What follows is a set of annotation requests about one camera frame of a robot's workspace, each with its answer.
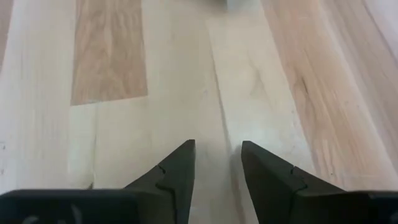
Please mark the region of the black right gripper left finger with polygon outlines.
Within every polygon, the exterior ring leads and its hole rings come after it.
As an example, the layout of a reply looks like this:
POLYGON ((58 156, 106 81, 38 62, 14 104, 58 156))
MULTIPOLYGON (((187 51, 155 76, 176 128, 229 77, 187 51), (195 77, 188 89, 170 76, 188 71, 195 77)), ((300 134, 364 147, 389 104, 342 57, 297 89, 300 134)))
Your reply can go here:
POLYGON ((188 224, 195 182, 195 141, 189 139, 125 186, 136 196, 141 224, 188 224))

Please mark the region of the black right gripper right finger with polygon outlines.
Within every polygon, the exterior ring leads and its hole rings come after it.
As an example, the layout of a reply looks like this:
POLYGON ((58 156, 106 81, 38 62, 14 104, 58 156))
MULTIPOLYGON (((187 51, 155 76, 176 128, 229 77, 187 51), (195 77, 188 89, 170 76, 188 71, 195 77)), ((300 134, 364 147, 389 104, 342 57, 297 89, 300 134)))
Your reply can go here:
POLYGON ((243 141, 241 160, 259 224, 288 224, 300 191, 315 195, 343 191, 251 141, 243 141))

